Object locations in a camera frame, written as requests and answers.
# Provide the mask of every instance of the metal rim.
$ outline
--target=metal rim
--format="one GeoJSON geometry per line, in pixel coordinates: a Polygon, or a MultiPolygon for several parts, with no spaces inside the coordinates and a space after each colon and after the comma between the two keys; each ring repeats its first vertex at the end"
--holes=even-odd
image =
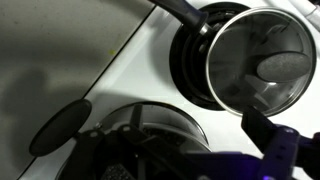
{"type": "MultiPolygon", "coordinates": [[[[219,103],[219,105],[221,107],[223,107],[226,111],[230,112],[231,114],[234,114],[236,116],[239,116],[239,117],[242,117],[242,112],[240,111],[237,111],[231,107],[229,107],[227,104],[225,104],[219,97],[218,95],[215,93],[215,91],[213,90],[212,88],[212,84],[211,84],[211,81],[210,81],[210,75],[209,75],[209,62],[210,62],[210,55],[211,55],[211,52],[212,52],[212,49],[215,45],[215,43],[217,42],[217,40],[219,39],[219,37],[222,35],[222,33],[230,26],[232,25],[234,22],[236,22],[237,20],[243,18],[243,17],[246,17],[248,15],[252,15],[252,14],[255,14],[255,13],[259,13],[259,12],[270,12],[270,13],[276,13],[276,14],[279,14],[279,15],[284,15],[286,17],[289,17],[290,19],[294,20],[307,34],[308,38],[309,38],[309,41],[311,43],[311,48],[314,50],[315,49],[315,42],[312,38],[312,34],[310,32],[310,30],[307,28],[307,26],[303,23],[302,20],[300,20],[298,17],[296,17],[295,15],[293,15],[292,13],[290,12],[287,12],[287,11],[284,11],[282,9],[278,9],[278,8],[252,8],[252,9],[249,9],[247,11],[244,11],[238,15],[236,15],[234,18],[232,18],[231,20],[229,20],[219,31],[218,33],[216,34],[216,36],[214,37],[212,43],[211,43],[211,46],[209,48],[209,51],[208,51],[208,54],[207,54],[207,58],[206,58],[206,80],[207,80],[207,83],[208,83],[208,86],[209,86],[209,90],[212,94],[212,96],[215,98],[215,100],[219,103]]],[[[312,78],[313,78],[313,75],[314,75],[314,72],[315,72],[315,66],[316,66],[316,53],[315,51],[312,53],[312,57],[311,57],[311,60],[314,64],[314,67],[312,67],[312,70],[310,72],[310,75],[306,81],[306,83],[304,84],[304,87],[298,92],[298,94],[293,97],[289,102],[285,102],[284,105],[281,107],[279,107],[279,109],[277,110],[274,110],[273,112],[270,112],[268,114],[264,114],[265,116],[273,116],[275,114],[278,114],[280,112],[282,112],[283,110],[289,108],[290,106],[292,106],[300,97],[301,95],[306,91],[306,89],[308,88],[312,78]]]]}

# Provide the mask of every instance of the pot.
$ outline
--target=pot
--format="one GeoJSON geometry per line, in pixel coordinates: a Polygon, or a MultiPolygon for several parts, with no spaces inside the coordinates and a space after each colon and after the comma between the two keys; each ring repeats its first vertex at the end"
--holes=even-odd
{"type": "Polygon", "coordinates": [[[253,8],[225,24],[209,26],[208,14],[185,0],[150,1],[174,15],[191,34],[208,39],[205,86],[232,114],[241,116],[247,106],[265,116],[278,114],[308,88],[316,67],[315,43],[291,13],[253,8]]]}

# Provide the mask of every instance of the burner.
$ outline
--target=burner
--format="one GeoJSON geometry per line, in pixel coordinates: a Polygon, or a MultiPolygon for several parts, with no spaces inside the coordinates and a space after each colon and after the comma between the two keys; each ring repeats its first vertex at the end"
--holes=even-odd
{"type": "MultiPolygon", "coordinates": [[[[207,23],[213,27],[222,26],[247,9],[241,4],[223,2],[200,10],[209,13],[207,23]]],[[[192,35],[181,26],[171,45],[170,71],[178,90],[190,102],[210,110],[223,110],[209,91],[204,71],[210,44],[211,41],[202,35],[192,35]]]]}

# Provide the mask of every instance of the pot handle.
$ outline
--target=pot handle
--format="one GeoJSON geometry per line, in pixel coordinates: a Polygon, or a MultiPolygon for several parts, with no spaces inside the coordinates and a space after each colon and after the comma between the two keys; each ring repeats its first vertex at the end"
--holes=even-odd
{"type": "Polygon", "coordinates": [[[176,17],[183,25],[185,25],[191,33],[205,34],[208,30],[206,21],[208,13],[201,12],[191,6],[186,0],[149,0],[150,2],[160,6],[176,17]]]}

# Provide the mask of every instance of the pot lid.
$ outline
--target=pot lid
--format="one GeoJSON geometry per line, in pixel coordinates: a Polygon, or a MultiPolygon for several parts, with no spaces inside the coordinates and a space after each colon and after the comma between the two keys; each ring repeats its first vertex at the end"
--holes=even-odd
{"type": "Polygon", "coordinates": [[[316,52],[307,27],[274,8],[250,9],[216,34],[207,57],[210,91],[226,110],[254,106],[266,116],[290,107],[307,89],[316,52]]]}

